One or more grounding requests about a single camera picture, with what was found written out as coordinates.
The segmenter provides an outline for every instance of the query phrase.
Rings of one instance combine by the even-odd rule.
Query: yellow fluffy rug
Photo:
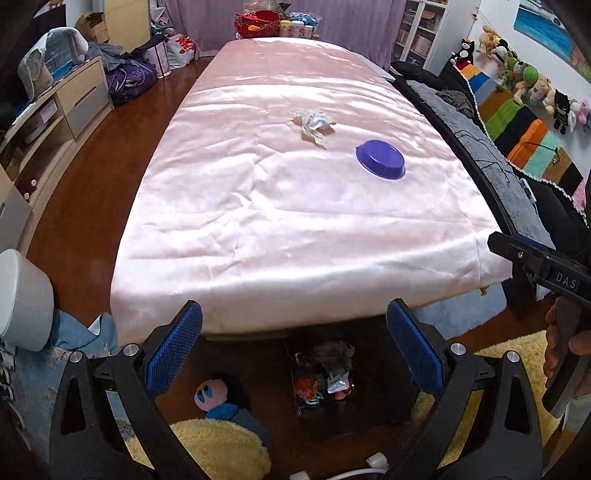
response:
[[[507,350],[514,350],[521,355],[525,370],[530,378],[535,403],[538,408],[538,414],[540,415],[540,427],[544,444],[548,441],[552,433],[554,433],[559,423],[559,420],[550,415],[542,405],[542,396],[545,392],[546,383],[546,377],[544,376],[542,366],[544,365],[544,351],[546,350],[546,346],[545,332],[542,331],[533,335],[500,343],[499,345],[494,345],[478,352],[478,355],[502,357]],[[456,435],[441,462],[441,466],[454,462],[460,456],[462,448],[468,438],[472,423],[474,422],[474,418],[476,418],[476,412],[481,398],[482,392],[472,393],[466,412],[460,422]],[[432,405],[433,397],[421,393],[414,406],[413,421],[417,423],[423,421]]]
[[[212,480],[261,480],[271,471],[259,437],[229,421],[195,419],[171,428]],[[127,441],[127,448],[135,460],[152,467],[137,438]]]

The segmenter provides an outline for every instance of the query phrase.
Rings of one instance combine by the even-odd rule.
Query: plastic bag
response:
[[[292,22],[299,20],[300,22],[304,22],[304,25],[309,25],[314,28],[316,28],[322,21],[322,17],[320,15],[306,14],[303,12],[287,12],[286,16]]]
[[[195,42],[185,34],[170,37],[166,42],[166,53],[172,70],[184,67],[195,58],[199,58]]]
[[[259,10],[281,11],[277,0],[244,0],[244,13],[249,14]]]

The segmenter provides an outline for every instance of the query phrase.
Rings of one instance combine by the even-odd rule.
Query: striped knitted blanket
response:
[[[505,158],[526,174],[554,183],[583,210],[585,181],[558,136],[474,65],[467,64],[460,72],[470,84],[488,135]]]

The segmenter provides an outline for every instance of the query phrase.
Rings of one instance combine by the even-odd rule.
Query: white cable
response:
[[[367,475],[369,473],[381,473],[382,475],[385,475],[388,471],[382,470],[381,468],[362,468],[361,470],[353,470],[352,472],[331,476],[328,480],[343,480],[344,478],[349,478],[351,476]]]

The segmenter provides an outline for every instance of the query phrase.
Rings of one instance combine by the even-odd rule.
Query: white cabinet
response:
[[[392,61],[439,74],[474,23],[480,0],[408,0]]]

